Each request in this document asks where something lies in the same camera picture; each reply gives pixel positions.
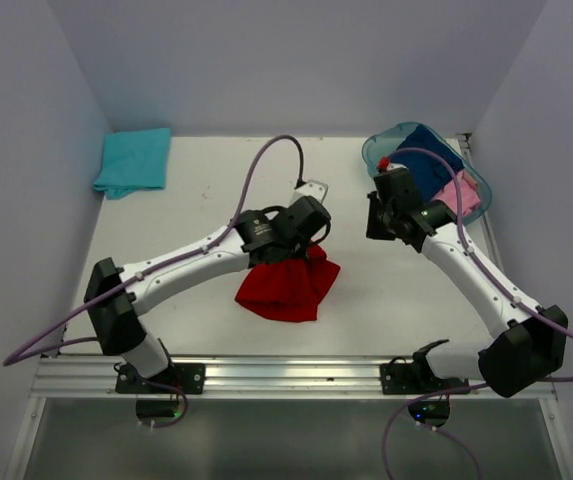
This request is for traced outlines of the red t shirt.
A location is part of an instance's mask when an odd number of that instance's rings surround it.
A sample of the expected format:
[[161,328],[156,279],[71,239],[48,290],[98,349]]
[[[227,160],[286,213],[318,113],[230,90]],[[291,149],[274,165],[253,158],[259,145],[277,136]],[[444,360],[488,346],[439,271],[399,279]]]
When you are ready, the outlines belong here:
[[253,267],[241,283],[235,301],[272,321],[314,322],[318,309],[339,276],[341,267],[320,246],[305,258]]

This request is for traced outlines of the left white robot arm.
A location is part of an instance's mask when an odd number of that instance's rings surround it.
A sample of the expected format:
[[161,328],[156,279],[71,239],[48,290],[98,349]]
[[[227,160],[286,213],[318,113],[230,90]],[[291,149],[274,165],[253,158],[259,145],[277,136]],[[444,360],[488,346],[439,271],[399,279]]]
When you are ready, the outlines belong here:
[[287,207],[238,212],[230,224],[157,258],[117,266],[97,262],[84,301],[101,351],[119,356],[151,392],[174,379],[170,355],[140,318],[171,297],[217,277],[302,256],[331,215],[312,196]]

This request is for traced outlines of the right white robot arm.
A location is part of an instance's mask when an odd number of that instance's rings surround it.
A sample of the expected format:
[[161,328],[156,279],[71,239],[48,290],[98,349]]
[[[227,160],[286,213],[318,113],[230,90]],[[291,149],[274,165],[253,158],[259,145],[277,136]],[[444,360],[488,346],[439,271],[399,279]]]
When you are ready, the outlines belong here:
[[379,173],[368,195],[366,236],[400,240],[436,265],[480,316],[486,341],[455,343],[439,339],[405,360],[393,358],[380,367],[386,394],[464,388],[483,381],[509,398],[559,370],[568,325],[556,305],[542,307],[511,283],[458,228],[445,203],[423,201],[405,168]]

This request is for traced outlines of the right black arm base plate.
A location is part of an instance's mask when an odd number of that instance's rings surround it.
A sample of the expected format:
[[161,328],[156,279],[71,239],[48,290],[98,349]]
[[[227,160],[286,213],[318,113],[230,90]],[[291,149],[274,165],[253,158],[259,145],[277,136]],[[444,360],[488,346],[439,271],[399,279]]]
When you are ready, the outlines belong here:
[[440,379],[426,362],[403,357],[380,364],[379,380],[384,395],[422,395],[469,385],[467,380],[459,378]]

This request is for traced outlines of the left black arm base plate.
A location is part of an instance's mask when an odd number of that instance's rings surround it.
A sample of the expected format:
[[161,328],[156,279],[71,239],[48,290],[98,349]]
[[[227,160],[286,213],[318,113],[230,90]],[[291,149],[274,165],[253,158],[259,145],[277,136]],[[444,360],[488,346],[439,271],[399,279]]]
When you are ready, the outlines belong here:
[[200,395],[206,379],[206,366],[192,362],[173,363],[152,378],[141,377],[128,363],[114,364],[113,370],[119,394],[174,394],[180,390],[186,395]]

